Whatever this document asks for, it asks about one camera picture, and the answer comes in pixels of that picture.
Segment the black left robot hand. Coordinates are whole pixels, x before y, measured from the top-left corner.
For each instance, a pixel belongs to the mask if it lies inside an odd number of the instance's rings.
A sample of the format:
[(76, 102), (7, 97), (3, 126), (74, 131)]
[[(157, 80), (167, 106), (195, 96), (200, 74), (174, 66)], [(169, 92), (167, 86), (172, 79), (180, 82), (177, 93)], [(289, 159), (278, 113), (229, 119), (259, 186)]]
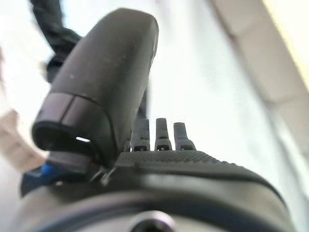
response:
[(197, 151), (183, 123), (149, 122), (137, 110), (159, 28), (118, 9), (75, 46), (33, 123), (49, 152), (27, 172), (14, 232), (293, 232), (281, 195), (264, 178)]

